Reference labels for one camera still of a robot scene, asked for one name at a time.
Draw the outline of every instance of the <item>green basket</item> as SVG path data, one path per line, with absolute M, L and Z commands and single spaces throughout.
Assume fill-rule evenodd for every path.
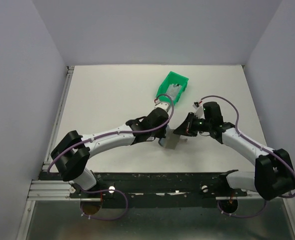
M 173 71 L 170 71 L 166 76 L 165 80 L 159 86 L 156 97 L 160 94 L 165 94 L 171 84 L 179 84 L 182 86 L 179 93 L 176 95 L 176 98 L 173 100 L 174 105 L 180 100 L 181 94 L 186 90 L 189 79 L 185 76 L 181 76 Z M 170 103 L 170 99 L 166 96 L 160 96 L 159 100 L 162 102 Z

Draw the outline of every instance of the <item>cable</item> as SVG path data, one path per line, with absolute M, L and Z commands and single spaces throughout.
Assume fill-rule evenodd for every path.
M 258 215 L 260 215 L 261 213 L 263 213 L 263 211 L 266 209 L 268 204 L 268 201 L 264 200 L 264 204 L 263 207 L 261 208 L 260 211 L 258 211 L 257 213 L 253 214 L 253 215 L 232 215 L 231 213 L 227 213 L 225 211 L 222 210 L 221 208 L 221 202 L 217 201 L 217 208 L 219 209 L 219 211 L 221 212 L 221 214 L 232 217 L 232 218 L 237 218 L 237 219 L 250 219 L 250 218 L 254 218 Z
M 229 100 L 227 100 L 226 98 L 224 98 L 222 96 L 217 96 L 217 95 L 209 95 L 209 96 L 202 97 L 201 101 L 203 101 L 204 99 L 207 99 L 207 98 L 219 98 L 219 99 L 222 99 L 222 100 L 226 101 L 228 104 L 230 104 L 234 108 L 234 110 L 236 112 L 235 130 L 236 130 L 237 134 L 239 134 L 241 138 L 243 138 L 244 140 L 246 140 L 250 144 L 254 145 L 257 148 L 262 149 L 266 153 L 271 154 L 274 158 L 279 160 L 286 167 L 286 169 L 292 174 L 293 178 L 295 179 L 295 172 L 282 158 L 280 158 L 274 152 L 266 149 L 265 147 L 262 147 L 261 145 L 257 144 L 256 142 L 252 141 L 247 136 L 245 136 L 245 135 L 243 135 L 241 133 L 241 131 L 239 130 L 239 127 L 238 127 L 239 119 L 240 119 L 240 113 L 239 113 L 238 109 L 236 108 L 236 106 L 232 102 L 230 102 Z M 295 197 L 295 193 L 293 193 L 292 195 L 289 195 L 289 196 L 281 195 L 281 198 L 284 198 L 284 199 L 292 199 L 294 197 Z
M 155 128 L 148 129 L 148 130 L 142 130 L 142 131 L 119 131 L 119 132 L 118 132 L 118 131 L 111 131 L 111 132 L 108 132 L 108 133 L 103 133 L 103 134 L 101 134 L 101 135 L 99 135 L 99 136 L 96 136 L 96 137 L 94 137 L 94 138 L 89 138 L 89 139 L 86 139 L 86 140 L 80 141 L 80 142 L 78 142 L 78 143 L 76 143 L 76 144 L 73 144 L 72 146 L 68 147 L 68 148 L 65 149 L 63 152 L 61 152 L 61 153 L 60 153 L 55 159 L 53 159 L 53 161 L 50 163 L 50 165 L 48 166 L 48 168 L 47 168 L 47 170 L 46 170 L 47 174 L 51 174 L 51 173 L 50 173 L 51 168 L 53 167 L 53 165 L 54 165 L 54 164 L 55 164 L 55 163 L 56 163 L 56 162 L 57 162 L 57 161 L 58 161 L 58 160 L 59 160 L 64 154 L 66 154 L 67 152 L 69 152 L 70 150 L 76 148 L 76 147 L 79 146 L 79 145 L 86 144 L 86 143 L 88 143 L 88 142 L 93 142 L 94 140 L 97 140 L 97 139 L 100 139 L 100 138 L 104 138 L 104 137 L 106 137 L 106 136 L 110 136 L 110 135 L 115 135 L 115 134 L 145 134 L 145 133 L 153 132 L 153 131 L 156 131 L 156 130 L 158 130 L 158 129 L 163 128 L 165 125 L 167 125 L 167 124 L 169 123 L 169 121 L 171 120 L 171 118 L 172 118 L 172 116 L 173 116 L 173 114 L 174 114 L 174 103 L 173 103 L 172 98 L 171 98 L 169 95 L 165 94 L 165 93 L 158 95 L 158 96 L 156 97 L 155 100 L 159 99 L 160 96 L 165 96 L 165 97 L 167 97 L 167 98 L 170 100 L 170 103 L 171 103 L 171 113 L 170 113 L 168 119 L 167 119 L 164 123 L 162 123 L 160 126 L 157 126 L 157 127 L 155 127 Z M 84 190 L 84 189 L 82 189 L 82 188 L 81 188 L 81 190 L 82 190 L 84 193 L 88 193 L 88 194 L 98 194 L 98 193 L 103 193 L 103 192 L 109 192 L 109 191 L 111 191 L 110 189 L 104 189 L 104 190 L 98 190 L 98 191 L 87 191 L 87 190 Z M 85 215 L 85 216 L 87 216 L 88 218 L 91 218 L 91 219 L 104 220 L 104 221 L 117 220 L 117 219 L 123 217 L 123 216 L 127 213 L 127 211 L 128 211 L 128 207 L 129 207 L 129 202 L 128 202 L 127 196 L 126 196 L 123 192 L 121 192 L 120 190 L 114 189 L 113 191 L 115 191 L 115 192 L 117 192 L 117 193 L 120 193 L 120 194 L 124 197 L 124 199 L 125 199 L 125 210 L 124 210 L 124 212 L 123 212 L 120 216 L 115 217 L 115 218 L 101 218 L 101 217 L 95 217 L 95 216 L 86 215 L 86 214 L 83 214 L 83 215 Z
M 61 153 L 60 153 L 55 159 L 53 159 L 53 161 L 50 163 L 50 165 L 48 166 L 48 168 L 47 168 L 47 170 L 46 170 L 47 174 L 50 174 L 50 170 L 51 170 L 51 168 L 53 167 L 53 165 L 54 165 L 54 164 L 55 164 L 55 163 L 56 163 L 56 162 L 57 162 L 57 161 L 58 161 L 58 160 L 59 160 L 64 154 L 66 154 L 66 153 L 69 152 L 71 149 L 74 149 L 74 148 L 76 148 L 76 147 L 79 146 L 79 145 L 86 144 L 86 143 L 88 143 L 88 142 L 93 142 L 94 140 L 97 140 L 97 139 L 100 139 L 100 138 L 103 138 L 103 137 L 106 137 L 106 136 L 110 136 L 110 135 L 115 135 L 115 134 L 146 134 L 146 133 L 149 133 L 149 132 L 156 131 L 156 130 L 158 130 L 158 129 L 164 127 L 165 125 L 167 125 L 167 124 L 169 123 L 169 121 L 171 120 L 173 114 L 174 114 L 174 103 L 173 103 L 172 98 L 171 98 L 169 95 L 165 94 L 165 93 L 158 95 L 158 96 L 156 97 L 156 99 L 159 99 L 160 96 L 165 96 L 165 97 L 167 97 L 167 98 L 170 100 L 170 102 L 171 102 L 171 108 L 172 108 L 172 109 L 171 109 L 171 113 L 170 113 L 168 119 L 167 119 L 164 123 L 162 123 L 160 126 L 157 126 L 157 127 L 155 127 L 155 128 L 148 129 L 148 130 L 142 130 L 142 131 L 119 131 L 119 132 L 118 132 L 118 131 L 111 131 L 111 132 L 103 133 L 103 134 L 101 134 L 101 135 L 99 135 L 99 136 L 96 136 L 96 137 L 94 137 L 94 138 L 89 138 L 89 139 L 86 139 L 86 140 L 80 141 L 80 142 L 78 142 L 78 143 L 76 143 L 76 144 L 73 144 L 72 146 L 68 147 L 68 148 L 65 149 L 63 152 L 61 152 Z
M 86 191 L 86 190 L 84 190 L 82 188 L 81 188 L 81 190 L 82 190 L 82 192 L 84 192 L 86 194 L 99 194 L 99 193 L 104 193 L 104 192 L 111 191 L 110 189 L 104 189 L 104 190 L 98 190 L 98 191 Z M 103 221 L 114 221 L 114 220 L 118 220 L 118 219 L 122 218 L 129 210 L 129 201 L 128 201 L 127 196 L 122 191 L 117 190 L 117 189 L 113 189 L 113 191 L 121 194 L 125 199 L 125 210 L 119 216 L 111 217 L 111 218 L 104 218 L 104 217 L 99 217 L 99 216 L 87 215 L 87 214 L 84 213 L 83 207 L 80 204 L 80 210 L 82 212 L 82 216 L 86 216 L 86 217 L 88 217 L 90 219 L 103 220 Z

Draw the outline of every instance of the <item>wall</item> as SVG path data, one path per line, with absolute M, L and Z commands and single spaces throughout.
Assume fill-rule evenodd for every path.
M 281 0 L 33 0 L 68 65 L 245 64 Z
M 0 240 L 16 238 L 66 76 L 30 0 L 0 0 Z
M 295 170 L 295 0 L 280 4 L 245 74 L 267 143 L 285 148 Z

